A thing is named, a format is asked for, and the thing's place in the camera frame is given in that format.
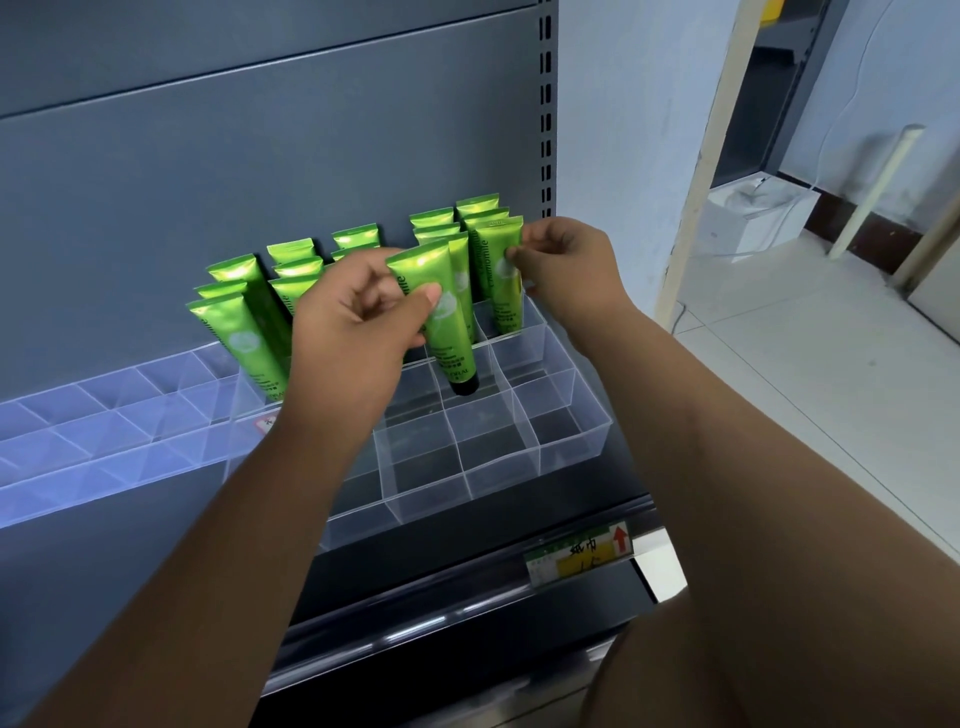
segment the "person's right arm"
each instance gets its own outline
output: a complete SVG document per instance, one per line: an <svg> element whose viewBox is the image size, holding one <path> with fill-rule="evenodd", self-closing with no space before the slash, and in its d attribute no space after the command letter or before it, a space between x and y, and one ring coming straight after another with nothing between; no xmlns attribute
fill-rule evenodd
<svg viewBox="0 0 960 728"><path fill-rule="evenodd" d="M523 237L511 260L600 375L748 716L960 725L960 568L638 311L603 232Z"/></svg>

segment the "hand cream tube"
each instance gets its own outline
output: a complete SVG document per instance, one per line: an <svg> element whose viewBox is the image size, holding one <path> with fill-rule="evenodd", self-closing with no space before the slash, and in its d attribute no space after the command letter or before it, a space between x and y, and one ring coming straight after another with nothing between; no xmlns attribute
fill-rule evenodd
<svg viewBox="0 0 960 728"><path fill-rule="evenodd" d="M464 317L464 323L467 325L467 335L470 341L477 340L476 329L473 325L473 297L470 295L470 256L467 250L467 234L457 232L453 235L445 235L427 240L421 245L429 245L434 242L446 243L450 250L450 267L453 268L454 292L457 294L457 302L460 306L460 313Z"/></svg>
<svg viewBox="0 0 960 728"><path fill-rule="evenodd" d="M444 225L453 222L453 207L441 207L426 212L418 212L410 216L410 222L417 228L429 228L433 225Z"/></svg>
<svg viewBox="0 0 960 728"><path fill-rule="evenodd" d="M333 252L332 254L333 260L334 262L336 262L347 253L353 253L353 251L363 251L370 248L379 248L379 247L380 247L379 243L365 243L364 245L354 245L352 248L341 248L340 250Z"/></svg>
<svg viewBox="0 0 960 728"><path fill-rule="evenodd" d="M247 282L245 280L228 280L223 283L207 283L198 285L193 290L202 299L215 299L230 293L246 293Z"/></svg>
<svg viewBox="0 0 960 728"><path fill-rule="evenodd" d="M356 248L358 245L380 244L380 228L376 223L361 225L346 231L333 233L333 242L338 248Z"/></svg>
<svg viewBox="0 0 960 728"><path fill-rule="evenodd" d="M267 345L263 331L247 308L243 294L188 303L187 308L240 362L240 366L272 401L282 400L287 372Z"/></svg>
<svg viewBox="0 0 960 728"><path fill-rule="evenodd" d="M487 278L483 272L483 257L480 255L480 241L474 230L477 223L485 220L499 220L500 218L510 217L509 207L496 207L487 209L483 212L471 212L461 216L464 228L469 233L470 264L473 273L476 276L476 283L480 287L480 295L485 300L490 297L490 287L487 285Z"/></svg>
<svg viewBox="0 0 960 728"><path fill-rule="evenodd" d="M520 272L504 255L507 248L519 245L523 217L507 217L478 223L484 275L490 286L493 319L500 333L519 331L523 326L523 288Z"/></svg>
<svg viewBox="0 0 960 728"><path fill-rule="evenodd" d="M425 283L439 283L444 290L426 320L424 330L430 352L450 382L454 393L466 397L477 391L480 377L473 359L467 325L454 293L450 250L445 242L428 243L387 258L396 282L405 294Z"/></svg>
<svg viewBox="0 0 960 728"><path fill-rule="evenodd" d="M280 296L283 305L293 316L297 312L297 301L304 293L310 290L310 286L317 282L319 274L308 276L291 276L285 279L273 279L270 284L274 287L276 294Z"/></svg>
<svg viewBox="0 0 960 728"><path fill-rule="evenodd" d="M281 263L280 265L274 266L276 274L281 278L291 278L293 276L318 276L323 269L324 259L319 255L302 257L298 260L291 260L289 263Z"/></svg>
<svg viewBox="0 0 960 728"><path fill-rule="evenodd" d="M481 195L480 197L467 197L465 200L457 200L457 213L462 220L464 215L472 215L474 212L486 212L489 209L500 207L500 193L494 192L492 195Z"/></svg>
<svg viewBox="0 0 960 728"><path fill-rule="evenodd" d="M313 247L313 238L304 237L302 240L291 240L289 243L275 243L267 246L267 253L274 259L274 263L280 265L289 263L292 260L316 255L317 251Z"/></svg>
<svg viewBox="0 0 960 728"><path fill-rule="evenodd" d="M267 280L260 271L255 255L239 257L214 263L206 271L216 280L245 280L247 292L244 297L250 313L263 331L270 348L280 362L290 360L292 332L290 321L274 299Z"/></svg>
<svg viewBox="0 0 960 728"><path fill-rule="evenodd" d="M443 237L460 232L460 223L443 223L442 225L431 225L429 228L414 228L414 237L422 245L429 242L430 238Z"/></svg>

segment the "transparent plastic tray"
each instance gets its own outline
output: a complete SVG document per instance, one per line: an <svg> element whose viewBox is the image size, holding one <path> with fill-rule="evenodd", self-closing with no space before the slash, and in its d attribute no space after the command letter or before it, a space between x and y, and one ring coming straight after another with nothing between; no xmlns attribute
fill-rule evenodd
<svg viewBox="0 0 960 728"><path fill-rule="evenodd" d="M334 548L600 453L611 419L524 299L524 328L495 337L474 312L480 388L450 389L411 352L394 399L334 503ZM0 527L227 461L279 405L220 344L0 403Z"/></svg>

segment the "white box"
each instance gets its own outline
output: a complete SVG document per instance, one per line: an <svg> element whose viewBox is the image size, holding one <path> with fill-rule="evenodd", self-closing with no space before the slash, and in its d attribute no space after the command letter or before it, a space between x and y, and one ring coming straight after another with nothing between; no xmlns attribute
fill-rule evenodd
<svg viewBox="0 0 960 728"><path fill-rule="evenodd" d="M744 199L741 195L734 198L734 193L749 195L767 180L765 197L772 206L733 204ZM715 187L700 215L696 255L723 255L736 260L795 240L819 199L819 192L762 172Z"/></svg>

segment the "person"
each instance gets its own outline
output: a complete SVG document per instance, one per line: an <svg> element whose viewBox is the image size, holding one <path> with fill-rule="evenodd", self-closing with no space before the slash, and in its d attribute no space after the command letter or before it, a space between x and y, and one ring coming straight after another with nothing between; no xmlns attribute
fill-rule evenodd
<svg viewBox="0 0 960 728"><path fill-rule="evenodd" d="M275 426L26 725L246 725L441 293L404 298L388 254L303 297ZM539 220L510 259L595 366L689 584L617 639L583 722L960 725L957 565L640 313L603 232Z"/></svg>

